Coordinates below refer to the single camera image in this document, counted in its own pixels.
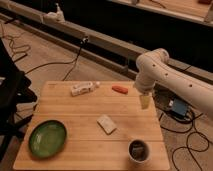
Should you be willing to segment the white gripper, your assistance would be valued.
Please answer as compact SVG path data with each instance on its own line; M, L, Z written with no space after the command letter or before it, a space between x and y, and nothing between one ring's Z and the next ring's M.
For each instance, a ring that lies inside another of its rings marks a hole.
M142 94L140 96L142 109L147 109L149 107L150 99L151 99L149 93L153 91L154 85L155 85L154 82L145 83L140 80L135 81L134 87Z

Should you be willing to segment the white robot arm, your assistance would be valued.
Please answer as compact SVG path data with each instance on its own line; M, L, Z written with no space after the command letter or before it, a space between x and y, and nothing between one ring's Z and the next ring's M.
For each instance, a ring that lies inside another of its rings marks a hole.
M141 54L135 88L149 94L158 82L213 120L213 85L169 67L168 61L169 53L162 48Z

